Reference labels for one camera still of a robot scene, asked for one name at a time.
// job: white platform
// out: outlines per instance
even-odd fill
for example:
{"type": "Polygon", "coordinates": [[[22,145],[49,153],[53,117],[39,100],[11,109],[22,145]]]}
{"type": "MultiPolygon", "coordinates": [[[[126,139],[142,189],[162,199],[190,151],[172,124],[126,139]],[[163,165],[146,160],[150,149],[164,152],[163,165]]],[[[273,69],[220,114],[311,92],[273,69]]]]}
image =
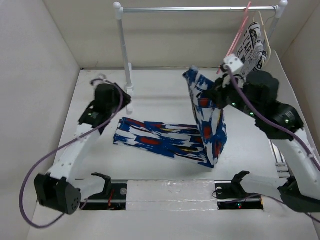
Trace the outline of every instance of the white platform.
{"type": "MultiPolygon", "coordinates": [[[[299,107],[275,53],[268,67],[268,71],[280,81],[279,99],[299,107]]],[[[194,124],[187,84],[182,77],[185,71],[186,69],[134,70],[134,113],[129,117],[139,121],[194,124]]],[[[203,69],[201,72],[210,79],[215,76],[213,69],[203,69]]],[[[94,91],[89,82],[99,73],[106,74],[108,80],[120,86],[125,84],[122,70],[81,71],[60,144],[73,136],[79,117],[93,99],[94,91]]],[[[216,201],[211,197],[210,188],[214,190],[212,180],[229,180],[242,170],[278,177],[269,141],[264,133],[254,127],[254,121],[250,117],[231,107],[225,109],[228,141],[219,163],[211,170],[134,147],[113,145],[117,123],[124,116],[125,110],[105,129],[86,158],[79,178],[99,172],[112,179],[204,181],[189,181],[192,183],[189,187],[175,189],[173,194],[169,194],[168,185],[165,188],[163,184],[149,182],[143,187],[137,187],[132,181],[128,185],[128,197],[131,201],[128,203],[128,210],[79,210],[72,216],[63,217],[49,229],[32,228],[29,240],[318,239],[313,222],[308,217],[270,199],[263,200],[264,211],[217,210],[216,201]],[[197,203],[197,207],[192,204],[193,201],[197,203]]],[[[33,220],[38,224],[47,223],[55,216],[56,212],[38,205],[33,220]]]]}

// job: white pipe rack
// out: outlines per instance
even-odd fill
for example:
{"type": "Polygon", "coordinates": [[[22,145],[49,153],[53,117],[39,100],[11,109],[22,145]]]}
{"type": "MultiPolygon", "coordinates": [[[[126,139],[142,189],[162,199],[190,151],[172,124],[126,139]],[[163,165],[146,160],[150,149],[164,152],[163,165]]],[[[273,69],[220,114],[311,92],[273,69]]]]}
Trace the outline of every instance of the white pipe rack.
{"type": "MultiPolygon", "coordinates": [[[[248,8],[249,12],[275,12],[275,16],[271,23],[270,29],[267,33],[268,39],[271,38],[274,33],[276,26],[281,18],[286,6],[288,5],[287,0],[281,0],[277,6],[251,6],[248,8]]],[[[126,85],[125,91],[132,96],[134,93],[134,84],[132,82],[132,65],[129,63],[127,47],[125,41],[124,27],[122,18],[124,14],[142,14],[142,13],[183,13],[183,12],[202,12],[202,13],[226,13],[226,12],[244,12],[246,6],[208,6],[208,7],[122,7],[119,2],[113,4],[115,10],[115,18],[117,20],[122,58],[124,62],[125,79],[126,85]]],[[[127,114],[133,112],[132,103],[127,106],[127,114]]]]}

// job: garment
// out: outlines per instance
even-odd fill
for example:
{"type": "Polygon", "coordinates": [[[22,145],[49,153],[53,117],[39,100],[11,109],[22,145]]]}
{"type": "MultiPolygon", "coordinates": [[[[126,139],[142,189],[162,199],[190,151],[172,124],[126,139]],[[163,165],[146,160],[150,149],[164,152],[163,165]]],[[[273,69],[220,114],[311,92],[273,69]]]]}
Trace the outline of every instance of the garment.
{"type": "Polygon", "coordinates": [[[214,168],[227,142],[224,111],[202,96],[202,91],[212,88],[214,82],[201,75],[196,67],[183,77],[197,125],[140,122],[124,117],[119,121],[113,143],[214,168]]]}
{"type": "Polygon", "coordinates": [[[242,41],[236,51],[237,57],[243,62],[242,77],[246,77],[251,71],[260,71],[263,62],[267,60],[267,52],[263,46],[264,38],[258,22],[250,24],[243,35],[242,41]]]}
{"type": "Polygon", "coordinates": [[[113,143],[212,167],[196,125],[140,122],[123,117],[113,143]]]}
{"type": "Polygon", "coordinates": [[[215,83],[200,74],[195,66],[186,71],[183,77],[188,84],[194,118],[213,168],[218,163],[228,138],[224,111],[203,96],[203,91],[213,88],[215,83]]]}

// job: blue and red fabric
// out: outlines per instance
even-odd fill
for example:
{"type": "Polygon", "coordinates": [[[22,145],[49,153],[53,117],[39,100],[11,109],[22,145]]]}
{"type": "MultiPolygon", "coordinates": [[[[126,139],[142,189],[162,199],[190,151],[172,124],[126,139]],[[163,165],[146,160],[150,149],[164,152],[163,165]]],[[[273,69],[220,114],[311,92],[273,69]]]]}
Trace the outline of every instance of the blue and red fabric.
{"type": "Polygon", "coordinates": [[[124,117],[113,143],[136,147],[168,158],[214,168],[227,142],[223,110],[202,96],[214,82],[191,67],[183,74],[189,88],[196,125],[140,122],[124,117]]]}

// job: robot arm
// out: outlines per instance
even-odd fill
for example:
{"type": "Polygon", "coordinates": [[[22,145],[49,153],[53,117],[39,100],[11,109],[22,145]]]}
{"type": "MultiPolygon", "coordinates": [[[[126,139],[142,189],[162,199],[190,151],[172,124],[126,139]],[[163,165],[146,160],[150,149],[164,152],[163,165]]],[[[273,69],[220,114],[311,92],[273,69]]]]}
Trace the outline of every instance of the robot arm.
{"type": "MultiPolygon", "coordinates": [[[[46,174],[38,174],[34,180],[39,203],[69,215],[77,210],[81,200],[92,195],[108,197],[111,192],[109,176],[93,173],[86,179],[76,179],[90,148],[108,124],[97,130],[93,129],[109,120],[120,104],[120,92],[114,85],[105,83],[103,79],[95,79],[91,84],[95,87],[94,100],[78,121],[74,134],[77,141],[65,149],[46,174]]],[[[131,102],[129,95],[123,91],[122,95],[121,109],[131,102]]]]}
{"type": "Polygon", "coordinates": [[[263,117],[294,133],[311,149],[303,121],[294,107],[277,101],[279,88],[277,79],[267,72],[254,71],[244,81],[237,75],[242,66],[243,63],[234,55],[225,58],[221,66],[223,77],[217,79],[214,87],[203,91],[203,94],[212,99],[220,109],[230,105],[254,118],[255,126],[282,152],[294,176],[279,179],[242,171],[231,181],[234,189],[243,192],[244,196],[246,193],[255,193],[276,198],[296,212],[320,212],[318,160],[312,156],[314,160],[312,162],[311,156],[292,135],[267,124],[251,111],[235,87],[230,84],[227,68],[237,78],[238,87],[263,117]]]}

